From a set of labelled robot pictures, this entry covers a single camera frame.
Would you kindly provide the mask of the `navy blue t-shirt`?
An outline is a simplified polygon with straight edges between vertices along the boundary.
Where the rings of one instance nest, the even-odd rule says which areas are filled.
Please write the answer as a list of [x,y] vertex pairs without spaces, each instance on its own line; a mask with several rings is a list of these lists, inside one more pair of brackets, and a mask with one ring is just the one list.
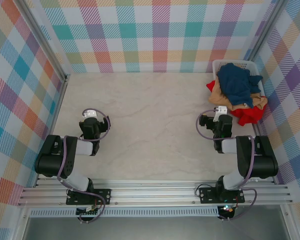
[[249,69],[227,63],[220,67],[217,76],[221,92],[232,105],[246,104],[250,108],[254,107],[251,94],[261,92],[258,85],[263,79],[261,75],[251,75]]

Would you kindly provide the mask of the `red t-shirt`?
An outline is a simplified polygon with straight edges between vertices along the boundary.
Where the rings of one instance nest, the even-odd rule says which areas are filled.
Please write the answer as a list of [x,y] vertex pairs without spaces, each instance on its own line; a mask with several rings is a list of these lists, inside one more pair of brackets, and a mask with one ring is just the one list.
[[253,108],[250,107],[248,109],[237,109],[234,111],[231,111],[229,109],[228,110],[233,116],[238,118],[238,124],[244,126],[245,124],[257,124],[258,121],[263,117],[263,114],[266,109],[266,105],[262,110],[260,110],[256,106],[253,106]]

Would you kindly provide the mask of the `tan t-shirt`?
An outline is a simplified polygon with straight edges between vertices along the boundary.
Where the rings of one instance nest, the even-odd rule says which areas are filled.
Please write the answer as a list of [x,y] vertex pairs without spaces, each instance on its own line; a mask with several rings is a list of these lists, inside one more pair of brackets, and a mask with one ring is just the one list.
[[[222,94],[220,83],[218,77],[215,78],[211,83],[206,85],[208,88],[211,87],[211,95],[208,101],[217,106],[226,106],[230,111],[235,111],[237,109],[250,109],[246,103],[232,105],[228,98]],[[262,110],[268,103],[268,99],[265,96],[261,96],[260,93],[253,93],[250,95],[252,99],[252,104],[254,107]]]

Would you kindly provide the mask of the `white plastic basket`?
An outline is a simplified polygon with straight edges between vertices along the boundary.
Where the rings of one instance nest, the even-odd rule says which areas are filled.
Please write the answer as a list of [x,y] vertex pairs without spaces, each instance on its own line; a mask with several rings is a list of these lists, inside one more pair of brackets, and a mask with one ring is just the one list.
[[[250,70],[250,74],[255,76],[255,75],[260,75],[257,66],[254,62],[252,61],[247,61],[247,60],[234,60],[234,59],[219,59],[219,60],[214,60],[212,62],[212,72],[213,72],[213,78],[214,80],[216,79],[217,73],[220,70],[221,66],[226,65],[228,63],[233,63],[235,66],[240,67],[242,69],[248,69]],[[258,83],[258,87],[260,89],[260,95],[261,96],[266,96],[264,93],[264,88],[262,85],[262,80]]]

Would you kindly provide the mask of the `grey metal sheet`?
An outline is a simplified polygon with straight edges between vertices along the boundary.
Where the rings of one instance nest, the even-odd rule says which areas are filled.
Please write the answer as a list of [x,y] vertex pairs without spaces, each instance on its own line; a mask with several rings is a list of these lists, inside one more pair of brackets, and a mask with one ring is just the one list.
[[23,240],[290,240],[286,230],[222,222],[213,217],[31,218]]

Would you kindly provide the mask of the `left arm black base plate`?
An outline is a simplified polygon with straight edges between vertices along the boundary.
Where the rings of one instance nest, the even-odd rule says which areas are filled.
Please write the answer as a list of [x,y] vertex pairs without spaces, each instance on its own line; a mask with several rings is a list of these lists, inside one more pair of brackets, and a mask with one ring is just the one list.
[[109,205],[111,200],[111,189],[100,188],[94,189],[92,191],[93,195],[86,194],[86,193],[79,193],[77,191],[72,191],[68,189],[66,191],[66,205],[102,205],[103,201],[100,197],[95,195],[101,196],[105,200],[105,204]]

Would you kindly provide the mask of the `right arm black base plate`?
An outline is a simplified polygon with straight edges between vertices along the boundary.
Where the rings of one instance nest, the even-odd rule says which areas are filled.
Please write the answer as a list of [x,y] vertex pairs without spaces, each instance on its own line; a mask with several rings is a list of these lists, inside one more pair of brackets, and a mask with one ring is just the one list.
[[201,204],[241,204],[245,202],[242,190],[217,192],[215,187],[203,187],[199,188],[199,196]]

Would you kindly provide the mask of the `aluminium mounting rail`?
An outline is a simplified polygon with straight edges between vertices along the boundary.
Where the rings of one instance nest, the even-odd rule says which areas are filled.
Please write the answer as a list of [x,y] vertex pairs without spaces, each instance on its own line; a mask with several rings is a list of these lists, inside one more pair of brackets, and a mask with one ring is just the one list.
[[[199,206],[195,189],[199,180],[113,180],[94,179],[96,189],[111,189],[110,207],[189,207]],[[249,206],[257,193],[255,205],[291,204],[293,195],[287,185],[273,180],[251,181],[244,191]],[[25,188],[18,202],[21,208],[47,208],[66,206],[66,188],[56,179],[40,177],[36,186]]]

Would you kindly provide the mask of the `aluminium corner post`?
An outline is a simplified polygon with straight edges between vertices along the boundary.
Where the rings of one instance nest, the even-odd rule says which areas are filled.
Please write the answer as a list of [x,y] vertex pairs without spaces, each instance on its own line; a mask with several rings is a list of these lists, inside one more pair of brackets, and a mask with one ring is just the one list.
[[59,63],[50,44],[48,43],[48,40],[44,35],[40,25],[36,21],[36,18],[32,14],[30,8],[28,7],[26,0],[12,0],[12,1],[20,11],[23,18],[25,19],[32,34],[37,40],[38,44],[42,47],[44,53],[47,56],[47,59],[50,61],[53,69],[56,71],[56,74],[59,76],[59,78],[62,80],[63,83],[66,83],[68,80],[68,75],[62,69],[62,66]]
[[268,39],[289,0],[264,0],[241,52],[241,58],[254,61]]

